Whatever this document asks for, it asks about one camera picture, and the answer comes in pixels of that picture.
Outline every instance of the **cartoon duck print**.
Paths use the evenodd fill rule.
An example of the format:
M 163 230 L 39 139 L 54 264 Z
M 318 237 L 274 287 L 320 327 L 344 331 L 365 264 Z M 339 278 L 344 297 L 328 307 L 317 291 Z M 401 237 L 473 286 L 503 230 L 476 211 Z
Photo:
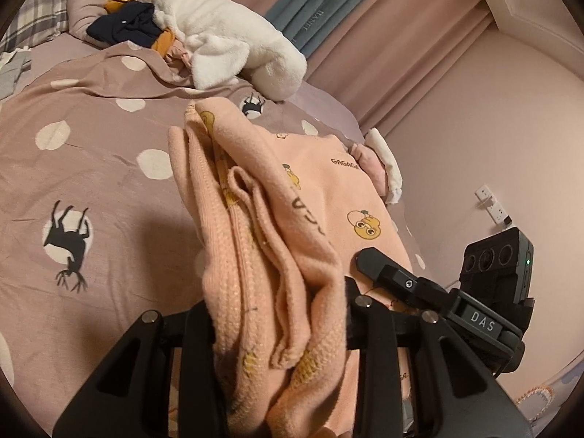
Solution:
M 298 176 L 296 176 L 294 174 L 294 172 L 290 169 L 290 165 L 282 165 L 282 166 L 284 166 L 286 173 L 288 173 L 288 176 L 290 176 L 290 179 L 292 179 L 292 182 L 294 183 L 294 187 L 296 189 L 302 189 L 300 187 L 300 178 Z
M 372 241 L 381 235 L 379 219 L 370 215 L 368 211 L 351 211 L 347 214 L 347 220 L 362 239 Z

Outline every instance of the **wall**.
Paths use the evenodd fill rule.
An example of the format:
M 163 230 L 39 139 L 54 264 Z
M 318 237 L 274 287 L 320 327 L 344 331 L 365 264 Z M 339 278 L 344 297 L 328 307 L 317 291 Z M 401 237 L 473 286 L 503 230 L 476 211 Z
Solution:
M 584 349 L 584 82 L 490 28 L 387 137 L 404 176 L 408 226 L 435 279 L 458 279 L 467 244 L 493 222 L 489 185 L 534 244 L 537 304 L 512 396 Z

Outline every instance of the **orange garment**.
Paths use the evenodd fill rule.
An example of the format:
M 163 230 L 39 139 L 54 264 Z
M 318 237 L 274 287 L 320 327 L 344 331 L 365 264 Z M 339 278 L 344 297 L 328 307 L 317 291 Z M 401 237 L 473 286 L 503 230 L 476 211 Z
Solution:
M 174 43 L 174 33 L 168 28 L 165 29 L 162 34 L 158 37 L 150 49 L 158 52 L 162 57 L 166 56 L 166 53 Z
M 108 13 L 115 13 L 130 0 L 106 0 L 103 7 Z

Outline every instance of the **bedsheet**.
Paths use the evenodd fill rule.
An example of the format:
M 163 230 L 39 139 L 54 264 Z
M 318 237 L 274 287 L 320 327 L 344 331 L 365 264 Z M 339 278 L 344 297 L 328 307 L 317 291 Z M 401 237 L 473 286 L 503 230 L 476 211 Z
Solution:
M 190 101 L 227 97 L 281 136 L 349 143 L 245 81 L 188 84 L 155 51 L 121 43 L 59 64 L 2 105 L 0 330 L 15 391 L 47 431 L 142 311 L 201 298 L 201 244 L 166 135 Z

